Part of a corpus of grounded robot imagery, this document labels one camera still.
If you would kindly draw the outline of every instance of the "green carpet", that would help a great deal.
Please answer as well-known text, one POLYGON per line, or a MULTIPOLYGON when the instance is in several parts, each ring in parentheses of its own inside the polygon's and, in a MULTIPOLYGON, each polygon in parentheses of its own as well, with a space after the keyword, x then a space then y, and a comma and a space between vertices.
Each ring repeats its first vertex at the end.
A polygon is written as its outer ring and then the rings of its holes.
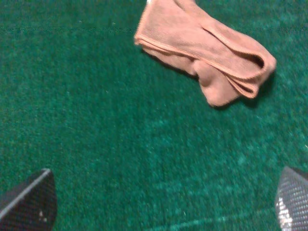
POLYGON ((0 193, 48 167, 55 231, 278 231, 282 168, 308 171, 307 2, 197 1, 277 59, 219 110, 134 46, 145 2, 1 2, 0 193))

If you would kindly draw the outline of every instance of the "carpet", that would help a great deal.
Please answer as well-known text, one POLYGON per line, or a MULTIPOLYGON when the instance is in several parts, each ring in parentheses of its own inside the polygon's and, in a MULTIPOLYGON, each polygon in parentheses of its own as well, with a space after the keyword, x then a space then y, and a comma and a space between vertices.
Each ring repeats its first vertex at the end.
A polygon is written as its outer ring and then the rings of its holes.
POLYGON ((285 165, 308 171, 308 5, 197 1, 277 59, 255 100, 199 84, 134 46, 146 1, 0 7, 0 193, 55 175, 55 231, 278 231, 285 165))

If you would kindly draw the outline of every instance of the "black mesh object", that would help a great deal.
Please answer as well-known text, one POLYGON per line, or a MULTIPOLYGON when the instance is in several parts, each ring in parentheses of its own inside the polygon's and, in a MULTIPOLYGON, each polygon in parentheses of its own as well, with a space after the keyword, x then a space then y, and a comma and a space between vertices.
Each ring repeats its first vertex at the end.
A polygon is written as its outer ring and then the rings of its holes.
POLYGON ((275 205, 282 231, 308 231, 308 174, 285 167, 275 205))
POLYGON ((0 197, 0 231, 51 231, 57 215, 53 173, 42 169, 0 197))

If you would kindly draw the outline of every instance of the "folded sock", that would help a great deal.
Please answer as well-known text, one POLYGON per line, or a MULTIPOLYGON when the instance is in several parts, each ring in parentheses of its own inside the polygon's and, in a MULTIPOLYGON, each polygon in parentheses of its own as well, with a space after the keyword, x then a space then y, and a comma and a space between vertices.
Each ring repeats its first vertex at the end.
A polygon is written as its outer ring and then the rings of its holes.
POLYGON ((194 0, 151 0, 135 44, 160 61, 197 76, 211 106, 255 98, 276 59, 253 38, 212 18, 194 0))

